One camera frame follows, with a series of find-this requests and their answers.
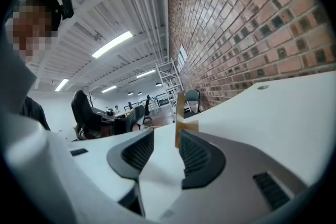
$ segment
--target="black office chair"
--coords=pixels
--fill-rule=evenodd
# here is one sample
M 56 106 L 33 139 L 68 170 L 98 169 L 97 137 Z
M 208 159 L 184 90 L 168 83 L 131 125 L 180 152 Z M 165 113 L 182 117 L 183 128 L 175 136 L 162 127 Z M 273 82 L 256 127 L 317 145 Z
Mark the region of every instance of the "black office chair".
M 197 102 L 197 110 L 196 112 L 194 111 L 185 111 L 184 112 L 184 118 L 190 118 L 196 114 L 198 114 L 199 111 L 199 107 L 200 107 L 200 101 L 201 101 L 201 95 L 199 93 L 198 90 L 190 90 L 189 92 L 186 93 L 185 97 L 184 97 L 184 102 L 189 102 L 189 101 L 196 101 Z
M 78 124 L 76 134 L 79 140 L 110 135 L 113 122 L 104 120 L 102 116 L 92 111 L 88 98 L 82 90 L 77 91 L 73 96 L 71 108 Z
M 125 119 L 114 120 L 114 135 L 132 132 L 133 126 L 145 115 L 145 108 L 140 105 L 128 114 Z
M 143 119 L 143 123 L 149 123 L 149 122 L 151 122 L 152 121 L 152 118 L 151 117 L 149 117 L 149 108 L 148 108 L 148 106 L 149 106 L 149 102 L 150 102 L 151 100 L 150 99 L 147 99 L 146 100 L 146 105 L 145 105 L 145 117 L 144 117 L 144 119 Z

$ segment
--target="black sleeve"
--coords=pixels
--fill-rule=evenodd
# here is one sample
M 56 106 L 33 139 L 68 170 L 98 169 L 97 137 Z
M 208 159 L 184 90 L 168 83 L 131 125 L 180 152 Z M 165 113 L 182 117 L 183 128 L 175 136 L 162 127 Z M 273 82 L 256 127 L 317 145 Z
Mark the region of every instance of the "black sleeve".
M 27 116 L 38 121 L 46 130 L 50 131 L 42 106 L 40 106 L 32 98 L 26 97 L 21 108 L 20 115 Z

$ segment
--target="person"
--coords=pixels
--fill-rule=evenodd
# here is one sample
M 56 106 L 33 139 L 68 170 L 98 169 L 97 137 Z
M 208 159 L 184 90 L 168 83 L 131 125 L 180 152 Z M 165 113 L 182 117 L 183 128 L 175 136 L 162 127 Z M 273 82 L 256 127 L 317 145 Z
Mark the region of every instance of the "person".
M 120 113 L 120 111 L 119 111 L 119 107 L 116 105 L 116 106 L 114 106 L 114 109 L 113 109 L 113 111 L 114 111 L 114 113 L 115 114 L 118 114 L 118 113 Z
M 26 0 L 13 8 L 5 24 L 6 38 L 25 64 L 40 60 L 51 49 L 62 15 L 57 0 Z M 32 98 L 25 98 L 19 114 L 39 121 L 50 131 L 42 106 Z

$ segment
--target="white wall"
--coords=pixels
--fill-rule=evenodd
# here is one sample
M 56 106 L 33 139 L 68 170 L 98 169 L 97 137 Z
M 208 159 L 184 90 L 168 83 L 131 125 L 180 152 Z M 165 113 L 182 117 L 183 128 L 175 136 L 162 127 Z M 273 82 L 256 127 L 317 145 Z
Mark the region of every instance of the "white wall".
M 93 106 L 97 109 L 106 110 L 114 108 L 115 105 L 119 107 L 120 112 L 124 111 L 124 106 L 128 102 L 136 103 L 140 100 L 146 99 L 147 94 L 156 96 L 165 93 L 163 87 L 155 87 L 157 80 L 149 81 L 134 88 L 114 89 L 106 93 L 97 92 L 93 94 L 96 99 Z M 128 96 L 129 91 L 134 92 L 134 95 Z M 71 101 L 74 97 L 74 92 L 42 92 L 30 91 L 28 96 L 39 103 L 46 115 L 47 123 L 53 132 L 67 132 L 76 125 L 75 117 L 73 116 Z
M 105 106 L 108 106 L 108 108 L 114 108 L 114 106 L 117 105 L 120 112 L 122 112 L 124 111 L 123 107 L 127 106 L 129 101 L 133 104 L 146 99 L 148 94 L 155 97 L 159 94 L 165 93 L 163 86 L 155 87 L 155 84 L 158 81 L 159 80 L 148 81 L 134 88 L 116 88 L 106 93 L 97 92 L 95 93 L 95 96 L 98 98 L 94 101 L 93 106 L 105 110 Z M 133 92 L 134 94 L 128 96 L 128 92 Z
M 28 96 L 42 106 L 50 129 L 57 133 L 60 130 L 67 132 L 76 125 L 71 108 L 74 94 L 74 92 L 30 91 Z M 106 106 L 104 101 L 98 98 L 93 105 L 101 110 L 105 110 Z

